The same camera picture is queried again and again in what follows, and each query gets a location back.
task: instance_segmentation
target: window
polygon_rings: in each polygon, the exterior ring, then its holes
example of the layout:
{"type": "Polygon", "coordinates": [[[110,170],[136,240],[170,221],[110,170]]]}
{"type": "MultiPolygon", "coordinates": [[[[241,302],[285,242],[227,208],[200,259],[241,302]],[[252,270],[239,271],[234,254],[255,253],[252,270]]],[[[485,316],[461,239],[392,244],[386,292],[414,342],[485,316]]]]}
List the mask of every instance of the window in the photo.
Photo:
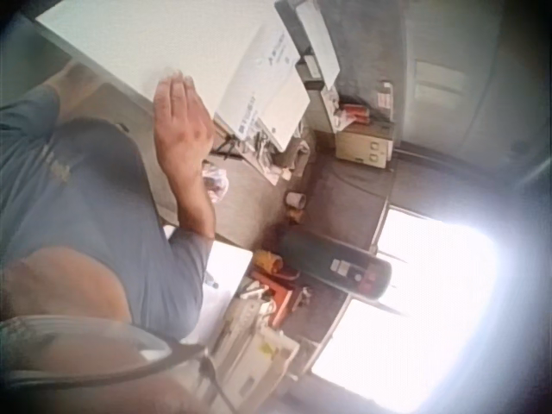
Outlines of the window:
{"type": "Polygon", "coordinates": [[[414,411],[454,365],[495,279],[493,245],[464,226],[390,209],[378,256],[392,264],[379,301],[351,300],[312,372],[397,412],[414,411]]]}

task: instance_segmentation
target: short sleeve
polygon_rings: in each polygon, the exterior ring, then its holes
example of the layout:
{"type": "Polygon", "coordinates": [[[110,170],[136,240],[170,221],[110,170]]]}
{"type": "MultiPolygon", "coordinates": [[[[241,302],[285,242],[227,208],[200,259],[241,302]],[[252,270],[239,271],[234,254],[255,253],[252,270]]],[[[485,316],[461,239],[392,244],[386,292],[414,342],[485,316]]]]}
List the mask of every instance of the short sleeve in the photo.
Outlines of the short sleeve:
{"type": "Polygon", "coordinates": [[[49,138],[60,114],[60,97],[52,86],[40,85],[0,109],[0,139],[24,136],[49,138]]]}
{"type": "Polygon", "coordinates": [[[213,242],[190,231],[176,229],[169,239],[172,263],[160,289],[162,303],[150,328],[182,339],[195,328],[203,303],[203,281],[213,242]]]}

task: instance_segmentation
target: blue t-shirt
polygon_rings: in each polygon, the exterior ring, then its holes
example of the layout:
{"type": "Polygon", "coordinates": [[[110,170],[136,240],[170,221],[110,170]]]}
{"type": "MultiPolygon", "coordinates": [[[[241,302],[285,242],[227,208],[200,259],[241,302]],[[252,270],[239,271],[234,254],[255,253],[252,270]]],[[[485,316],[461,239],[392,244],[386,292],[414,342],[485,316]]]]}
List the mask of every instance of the blue t-shirt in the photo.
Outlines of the blue t-shirt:
{"type": "Polygon", "coordinates": [[[182,229],[167,240],[137,146],[99,120],[55,127],[59,112],[49,86],[0,109],[0,269],[72,248],[117,275],[134,323],[185,337],[211,242],[182,229]]]}

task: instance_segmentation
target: small cabinet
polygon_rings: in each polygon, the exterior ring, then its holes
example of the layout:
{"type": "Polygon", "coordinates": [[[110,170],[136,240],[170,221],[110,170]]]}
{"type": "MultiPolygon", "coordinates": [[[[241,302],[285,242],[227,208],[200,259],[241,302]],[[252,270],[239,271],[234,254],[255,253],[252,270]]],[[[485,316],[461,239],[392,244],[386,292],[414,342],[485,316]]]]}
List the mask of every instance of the small cabinet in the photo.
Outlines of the small cabinet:
{"type": "Polygon", "coordinates": [[[393,125],[389,122],[350,125],[336,135],[336,157],[385,168],[391,159],[392,137],[393,125]]]}

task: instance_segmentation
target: fingers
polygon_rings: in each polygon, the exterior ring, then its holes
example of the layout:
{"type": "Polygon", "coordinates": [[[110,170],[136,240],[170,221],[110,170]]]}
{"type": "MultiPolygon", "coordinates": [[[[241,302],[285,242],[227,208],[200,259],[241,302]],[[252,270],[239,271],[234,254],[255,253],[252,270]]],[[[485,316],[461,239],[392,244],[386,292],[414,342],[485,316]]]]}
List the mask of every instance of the fingers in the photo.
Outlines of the fingers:
{"type": "Polygon", "coordinates": [[[171,113],[173,118],[186,119],[188,117],[188,102],[182,72],[178,72],[171,79],[171,113]]]}
{"type": "Polygon", "coordinates": [[[156,122],[171,119],[171,78],[163,78],[157,84],[154,96],[154,117],[156,122]]]}
{"type": "Polygon", "coordinates": [[[214,135],[215,126],[210,118],[209,111],[205,108],[201,97],[196,92],[196,86],[193,83],[193,79],[186,76],[184,79],[184,86],[186,89],[186,96],[188,97],[188,112],[190,116],[198,117],[206,127],[208,134],[214,135]]]}

